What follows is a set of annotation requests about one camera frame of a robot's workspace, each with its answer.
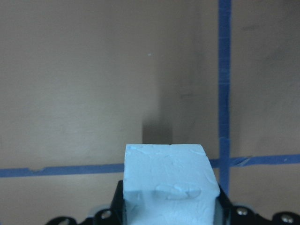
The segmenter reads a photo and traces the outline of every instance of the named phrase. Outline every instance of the foam block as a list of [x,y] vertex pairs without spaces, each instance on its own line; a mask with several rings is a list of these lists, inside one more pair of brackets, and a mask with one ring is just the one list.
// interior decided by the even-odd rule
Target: foam block
[[212,225],[220,190],[197,144],[128,144],[123,194],[127,225]]

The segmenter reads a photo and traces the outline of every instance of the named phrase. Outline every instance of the screw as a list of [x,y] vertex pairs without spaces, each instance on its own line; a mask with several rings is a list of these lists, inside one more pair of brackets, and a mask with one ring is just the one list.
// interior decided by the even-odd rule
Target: screw
[[110,210],[105,210],[101,213],[101,219],[107,219],[111,217],[112,212]]
[[248,210],[244,207],[238,207],[236,209],[236,212],[240,215],[240,216],[245,216],[248,214]]
[[292,224],[294,222],[294,219],[291,216],[287,215],[287,214],[283,214],[281,216],[281,219],[282,219],[283,222],[285,222],[287,224]]
[[65,219],[63,221],[61,221],[58,225],[69,225],[70,220],[69,219]]

